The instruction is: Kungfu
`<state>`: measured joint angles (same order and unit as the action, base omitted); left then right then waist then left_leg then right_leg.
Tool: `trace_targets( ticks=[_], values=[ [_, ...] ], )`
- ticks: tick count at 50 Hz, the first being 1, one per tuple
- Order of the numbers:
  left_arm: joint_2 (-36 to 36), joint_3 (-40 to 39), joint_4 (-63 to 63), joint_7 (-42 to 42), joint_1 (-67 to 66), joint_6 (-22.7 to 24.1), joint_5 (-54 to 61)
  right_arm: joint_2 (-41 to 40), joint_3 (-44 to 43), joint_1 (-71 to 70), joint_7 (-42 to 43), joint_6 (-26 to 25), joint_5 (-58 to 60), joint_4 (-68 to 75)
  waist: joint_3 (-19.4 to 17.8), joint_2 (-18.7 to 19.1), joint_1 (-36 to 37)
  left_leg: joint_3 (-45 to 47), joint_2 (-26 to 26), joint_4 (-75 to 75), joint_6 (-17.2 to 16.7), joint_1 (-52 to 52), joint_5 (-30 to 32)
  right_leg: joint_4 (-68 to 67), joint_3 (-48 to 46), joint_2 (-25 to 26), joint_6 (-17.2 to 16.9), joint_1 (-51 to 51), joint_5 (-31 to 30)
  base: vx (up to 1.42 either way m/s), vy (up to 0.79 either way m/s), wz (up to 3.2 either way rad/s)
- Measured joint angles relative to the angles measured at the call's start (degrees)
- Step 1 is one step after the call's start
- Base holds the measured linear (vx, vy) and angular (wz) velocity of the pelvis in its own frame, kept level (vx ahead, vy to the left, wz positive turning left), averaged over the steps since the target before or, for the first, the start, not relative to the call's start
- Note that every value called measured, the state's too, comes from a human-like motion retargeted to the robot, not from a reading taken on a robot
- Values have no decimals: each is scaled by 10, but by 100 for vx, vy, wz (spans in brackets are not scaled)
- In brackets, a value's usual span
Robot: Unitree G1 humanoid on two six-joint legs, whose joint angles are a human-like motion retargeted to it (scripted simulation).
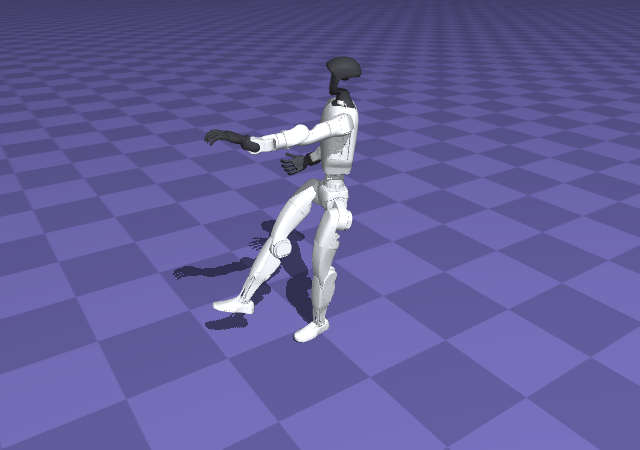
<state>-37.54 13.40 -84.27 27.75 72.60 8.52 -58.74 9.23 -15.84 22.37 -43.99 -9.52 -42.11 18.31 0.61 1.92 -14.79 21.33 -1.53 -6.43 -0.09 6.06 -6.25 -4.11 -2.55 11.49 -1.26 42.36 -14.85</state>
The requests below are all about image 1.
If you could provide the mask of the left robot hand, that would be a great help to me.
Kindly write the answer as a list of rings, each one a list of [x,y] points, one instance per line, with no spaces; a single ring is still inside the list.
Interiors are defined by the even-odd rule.
[[[210,146],[218,140],[227,140],[231,143],[240,144],[243,150],[248,150],[254,153],[260,150],[260,145],[258,143],[252,142],[250,140],[250,135],[246,134],[245,136],[243,136],[232,131],[222,131],[217,129],[211,130],[206,134],[204,139],[206,143],[210,142]]]

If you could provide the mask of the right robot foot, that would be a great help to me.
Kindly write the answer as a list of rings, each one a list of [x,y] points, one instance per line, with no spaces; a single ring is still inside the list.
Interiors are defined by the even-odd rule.
[[[239,312],[239,313],[246,313],[246,314],[253,314],[254,308],[255,308],[252,300],[249,300],[247,304],[243,304],[243,302],[242,303],[239,302],[239,299],[237,297],[224,300],[224,301],[213,302],[212,307],[219,311],[231,312],[231,313]]]

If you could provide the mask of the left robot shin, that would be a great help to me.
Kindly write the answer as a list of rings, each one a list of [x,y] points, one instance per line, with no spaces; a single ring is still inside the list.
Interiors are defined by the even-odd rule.
[[[311,301],[313,306],[313,323],[317,322],[316,327],[322,326],[324,323],[327,307],[334,294],[336,278],[337,273],[335,270],[329,270],[327,277],[321,284],[316,276],[313,277]]]

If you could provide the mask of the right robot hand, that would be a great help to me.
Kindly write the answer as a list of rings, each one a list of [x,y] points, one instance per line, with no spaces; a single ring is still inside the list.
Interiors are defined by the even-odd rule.
[[[287,165],[281,164],[281,166],[284,167],[284,171],[286,171],[286,172],[296,169],[295,171],[287,173],[288,175],[293,175],[293,174],[295,174],[297,172],[303,171],[308,166],[308,164],[310,166],[312,166],[312,165],[320,163],[321,160],[317,160],[317,161],[314,161],[314,162],[312,161],[312,159],[310,157],[311,153],[306,154],[306,156],[302,156],[302,155],[296,156],[296,155],[293,155],[293,154],[290,154],[290,153],[285,153],[286,156],[290,156],[290,157],[294,157],[294,158],[292,160],[282,160],[281,159],[282,163],[290,163],[290,164],[287,164]],[[293,166],[293,167],[291,167],[291,166]],[[288,167],[291,167],[291,168],[288,168]],[[286,169],[286,168],[288,168],[288,169]]]

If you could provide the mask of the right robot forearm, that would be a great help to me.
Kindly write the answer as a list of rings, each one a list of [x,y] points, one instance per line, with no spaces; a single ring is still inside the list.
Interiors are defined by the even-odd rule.
[[[314,152],[310,154],[312,161],[321,160],[321,146],[319,146]]]

